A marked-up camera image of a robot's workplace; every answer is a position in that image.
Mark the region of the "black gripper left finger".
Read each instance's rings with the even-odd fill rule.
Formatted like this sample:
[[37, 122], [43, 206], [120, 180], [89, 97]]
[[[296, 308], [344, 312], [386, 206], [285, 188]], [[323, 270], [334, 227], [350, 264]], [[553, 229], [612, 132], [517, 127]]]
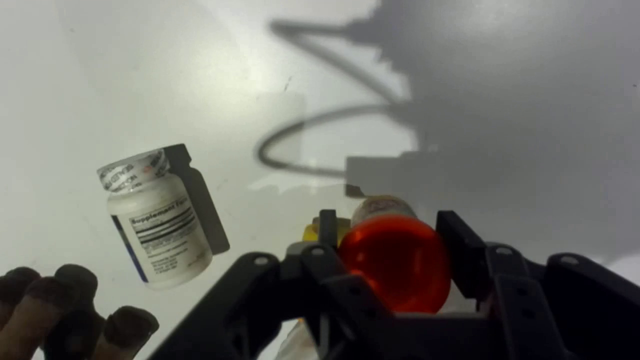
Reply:
[[259, 360], [287, 320], [316, 325], [321, 360], [428, 360], [362, 277], [337, 254], [339, 218], [318, 215], [316, 243], [294, 243], [287, 258], [240, 256], [197, 303], [151, 360]]

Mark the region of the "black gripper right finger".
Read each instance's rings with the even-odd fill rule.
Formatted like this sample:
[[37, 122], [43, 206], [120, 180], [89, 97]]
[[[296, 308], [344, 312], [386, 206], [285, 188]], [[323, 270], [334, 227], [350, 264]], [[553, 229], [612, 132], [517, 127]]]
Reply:
[[482, 241], [454, 211], [437, 216], [453, 280], [476, 303], [437, 320], [473, 360], [640, 360], [640, 287], [577, 253], [544, 262]]

